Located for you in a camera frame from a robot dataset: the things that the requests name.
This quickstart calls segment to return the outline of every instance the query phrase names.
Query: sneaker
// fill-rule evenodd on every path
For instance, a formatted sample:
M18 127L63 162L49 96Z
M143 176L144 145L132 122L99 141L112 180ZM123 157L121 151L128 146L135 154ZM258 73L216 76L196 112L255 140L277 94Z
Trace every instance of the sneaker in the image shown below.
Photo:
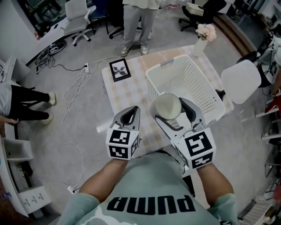
M50 96L49 103L50 103L51 105L56 104L56 94L51 91L51 92L49 93L49 96Z
M146 55L146 54L148 54L148 47L147 46L141 46L140 47L140 50L141 50L141 55Z
M49 114L49 118L45 119L45 120L41 120L41 123L43 123L44 125L48 124L49 122L51 122L53 120L54 116L52 114Z
M129 53L129 49L127 46L123 46L122 50L121 50L121 56L122 57L126 57Z

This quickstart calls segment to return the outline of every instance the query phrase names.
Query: white chair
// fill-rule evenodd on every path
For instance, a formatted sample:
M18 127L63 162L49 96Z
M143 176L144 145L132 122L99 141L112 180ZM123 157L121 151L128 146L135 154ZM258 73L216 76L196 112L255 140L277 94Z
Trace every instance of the white chair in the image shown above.
M95 29L86 29L90 21L88 19L89 14L94 10L87 9L86 0L70 0L65 3L66 18L69 20L69 24L66 26L64 35L72 35L73 45L76 46L77 40L83 36L87 41L91 41L90 38L86 36L85 33L88 31L93 31L95 34Z

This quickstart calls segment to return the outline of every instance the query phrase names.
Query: hand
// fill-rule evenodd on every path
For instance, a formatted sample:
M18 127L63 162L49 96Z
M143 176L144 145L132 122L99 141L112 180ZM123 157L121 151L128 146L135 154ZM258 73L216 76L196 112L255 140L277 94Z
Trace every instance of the hand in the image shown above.
M10 119L9 123L18 124L18 119L17 120Z

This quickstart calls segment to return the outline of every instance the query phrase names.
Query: white vase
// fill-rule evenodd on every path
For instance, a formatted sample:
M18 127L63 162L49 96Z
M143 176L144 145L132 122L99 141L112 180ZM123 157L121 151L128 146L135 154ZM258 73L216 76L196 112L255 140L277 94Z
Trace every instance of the white vase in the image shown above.
M199 57L200 54L204 51L207 43L208 43L208 40L202 40L201 38L199 38L193 47L192 54L195 57Z

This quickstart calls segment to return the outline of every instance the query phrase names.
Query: checkered tablecloth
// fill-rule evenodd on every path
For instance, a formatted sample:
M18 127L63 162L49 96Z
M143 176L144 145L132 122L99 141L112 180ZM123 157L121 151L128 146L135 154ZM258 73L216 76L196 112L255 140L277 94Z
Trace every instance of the checkered tablecloth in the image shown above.
M170 145L168 137L150 116L151 100L147 93L148 85L145 76L147 69L178 55L187 54L201 69L212 86L215 89L223 90L220 77L208 58L205 54L202 54L199 58L194 57L191 54L192 48L193 45L184 46L130 59L127 64L132 77L118 82L113 81L109 67L102 70L104 84L115 115L133 105L140 107L140 134L142 141L140 142L140 147L134 153L134 158ZM226 113L233 110L233 103L227 96L224 97L223 103Z

